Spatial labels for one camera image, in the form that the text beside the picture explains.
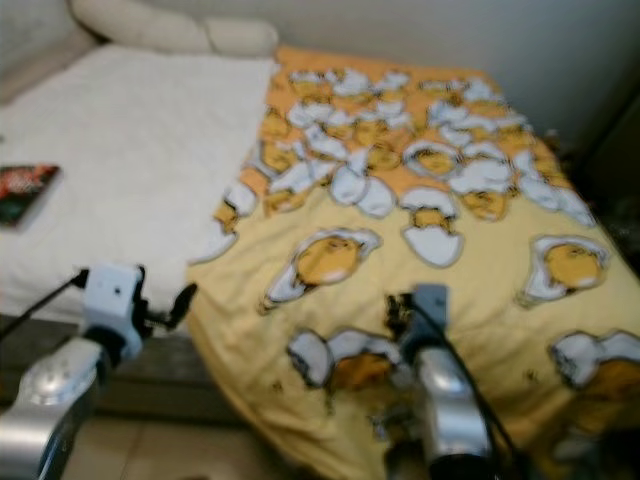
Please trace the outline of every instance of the yellow blanket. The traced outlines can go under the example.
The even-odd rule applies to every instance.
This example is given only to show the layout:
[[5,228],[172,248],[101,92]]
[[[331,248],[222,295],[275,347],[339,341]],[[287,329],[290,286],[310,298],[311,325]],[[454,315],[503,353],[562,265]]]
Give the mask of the yellow blanket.
[[447,335],[550,476],[640,397],[637,279],[493,82],[281,48],[259,141],[189,269],[233,404],[333,479],[384,478],[406,370],[385,296],[449,287]]

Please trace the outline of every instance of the floor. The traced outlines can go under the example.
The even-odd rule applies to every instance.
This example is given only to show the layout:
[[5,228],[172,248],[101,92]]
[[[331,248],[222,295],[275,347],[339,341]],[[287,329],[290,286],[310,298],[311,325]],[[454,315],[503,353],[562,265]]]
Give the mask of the floor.
[[289,480],[251,431],[95,417],[76,438],[63,480]]

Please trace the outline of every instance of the bed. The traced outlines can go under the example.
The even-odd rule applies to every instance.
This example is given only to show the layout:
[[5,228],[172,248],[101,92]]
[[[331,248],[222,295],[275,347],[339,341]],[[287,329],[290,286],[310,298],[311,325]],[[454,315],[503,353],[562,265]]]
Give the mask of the bed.
[[375,426],[406,367],[385,301],[418,283],[449,287],[448,335],[548,475],[637,395],[638,281],[482,72],[111,45],[3,110],[2,162],[63,178],[0,236],[0,312],[99,261],[144,264],[156,308],[197,282],[190,334],[217,385],[328,478],[383,478]]

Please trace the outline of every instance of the wall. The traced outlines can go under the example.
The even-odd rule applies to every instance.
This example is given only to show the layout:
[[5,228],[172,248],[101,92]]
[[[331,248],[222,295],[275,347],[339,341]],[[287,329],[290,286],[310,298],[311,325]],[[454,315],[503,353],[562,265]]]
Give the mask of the wall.
[[579,141],[640,63],[638,0],[145,0],[259,16],[284,41],[491,73],[536,130]]
[[0,0],[0,76],[75,30],[66,0]]

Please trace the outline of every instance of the book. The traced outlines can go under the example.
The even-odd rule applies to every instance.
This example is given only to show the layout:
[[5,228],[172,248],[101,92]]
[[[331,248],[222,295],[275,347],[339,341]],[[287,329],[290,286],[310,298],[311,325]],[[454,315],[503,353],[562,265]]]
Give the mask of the book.
[[0,167],[0,226],[18,226],[59,174],[56,165]]

